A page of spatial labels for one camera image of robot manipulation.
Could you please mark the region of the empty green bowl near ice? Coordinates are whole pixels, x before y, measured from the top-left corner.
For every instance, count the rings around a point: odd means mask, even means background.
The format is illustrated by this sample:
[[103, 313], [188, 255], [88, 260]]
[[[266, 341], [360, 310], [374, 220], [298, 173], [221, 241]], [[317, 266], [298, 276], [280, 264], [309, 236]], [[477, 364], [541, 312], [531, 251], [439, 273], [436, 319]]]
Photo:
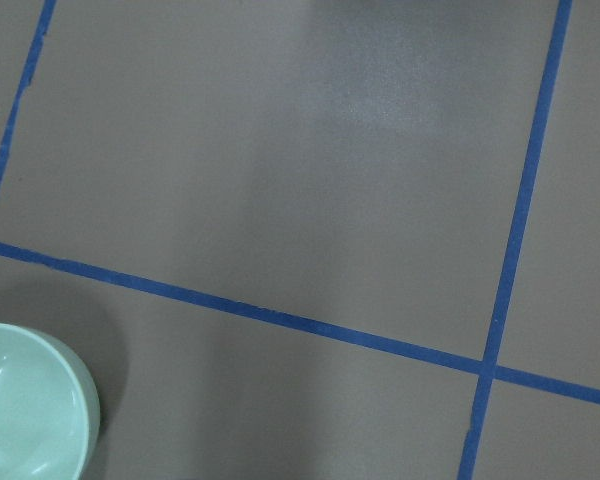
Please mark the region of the empty green bowl near ice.
[[60, 340], [0, 323], [0, 479], [79, 479], [93, 455], [100, 400]]

